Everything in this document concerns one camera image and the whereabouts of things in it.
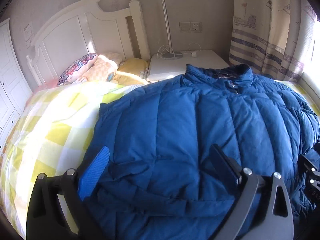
bed post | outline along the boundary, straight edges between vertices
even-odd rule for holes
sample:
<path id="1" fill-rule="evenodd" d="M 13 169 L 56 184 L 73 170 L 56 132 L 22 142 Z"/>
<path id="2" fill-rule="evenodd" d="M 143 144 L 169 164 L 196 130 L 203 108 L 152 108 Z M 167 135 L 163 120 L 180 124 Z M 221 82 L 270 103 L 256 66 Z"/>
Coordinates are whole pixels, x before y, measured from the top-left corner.
<path id="1" fill-rule="evenodd" d="M 139 0 L 131 0 L 129 3 L 131 17 L 133 20 L 134 28 L 136 30 L 136 36 L 140 49 L 141 58 L 143 60 L 149 60 L 150 50 L 148 46 L 146 28 L 144 26 L 141 4 Z"/>
<path id="2" fill-rule="evenodd" d="M 41 85 L 42 85 L 42 82 L 41 82 L 41 80 L 40 80 L 40 78 L 39 78 L 39 76 L 38 76 L 35 68 L 34 68 L 34 67 L 32 66 L 32 64 L 31 64 L 31 63 L 32 63 L 32 60 L 31 60 L 30 56 L 27 55 L 26 58 L 27 58 L 29 70 L 31 71 L 33 77 L 35 78 L 38 86 L 41 86 Z"/>

white wardrobe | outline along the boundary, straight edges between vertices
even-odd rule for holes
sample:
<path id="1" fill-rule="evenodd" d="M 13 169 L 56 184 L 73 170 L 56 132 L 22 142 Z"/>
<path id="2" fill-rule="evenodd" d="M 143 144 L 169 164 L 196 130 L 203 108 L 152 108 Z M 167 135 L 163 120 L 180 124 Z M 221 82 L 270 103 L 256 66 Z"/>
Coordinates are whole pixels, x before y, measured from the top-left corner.
<path id="1" fill-rule="evenodd" d="M 0 154 L 32 95 L 13 50 L 9 20 L 0 23 Z"/>

jacket collar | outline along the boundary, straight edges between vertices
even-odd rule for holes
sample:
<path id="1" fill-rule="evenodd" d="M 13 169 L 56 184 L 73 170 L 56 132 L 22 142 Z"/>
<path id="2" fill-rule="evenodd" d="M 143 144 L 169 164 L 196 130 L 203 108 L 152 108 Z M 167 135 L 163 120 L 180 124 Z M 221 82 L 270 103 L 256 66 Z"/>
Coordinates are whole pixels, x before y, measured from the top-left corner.
<path id="1" fill-rule="evenodd" d="M 245 64 L 224 69 L 204 69 L 187 64 L 186 76 L 196 77 L 203 83 L 214 84 L 218 80 L 225 81 L 237 87 L 249 87 L 253 81 L 252 69 Z"/>

blue puffer jacket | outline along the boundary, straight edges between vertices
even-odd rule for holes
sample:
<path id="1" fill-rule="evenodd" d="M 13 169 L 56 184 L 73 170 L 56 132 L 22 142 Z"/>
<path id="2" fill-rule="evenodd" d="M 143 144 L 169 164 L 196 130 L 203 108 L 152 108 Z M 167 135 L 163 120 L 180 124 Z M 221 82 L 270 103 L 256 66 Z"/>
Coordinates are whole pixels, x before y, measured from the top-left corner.
<path id="1" fill-rule="evenodd" d="M 294 216 L 305 216 L 314 206 L 297 161 L 308 154 L 319 166 L 319 139 L 316 114 L 287 86 L 247 65 L 188 65 L 101 104 L 84 162 L 103 146 L 110 161 L 85 203 L 109 239 L 207 240 L 234 202 L 208 157 L 216 143 L 256 174 L 280 172 Z"/>

striped curtain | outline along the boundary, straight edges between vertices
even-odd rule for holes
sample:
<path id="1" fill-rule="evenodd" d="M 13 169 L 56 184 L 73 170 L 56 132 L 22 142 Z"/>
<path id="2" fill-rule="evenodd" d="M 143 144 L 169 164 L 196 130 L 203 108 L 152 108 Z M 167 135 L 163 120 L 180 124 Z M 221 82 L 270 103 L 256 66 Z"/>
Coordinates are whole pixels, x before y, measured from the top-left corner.
<path id="1" fill-rule="evenodd" d="M 234 0 L 230 62 L 297 81 L 309 64 L 316 14 L 307 0 Z"/>

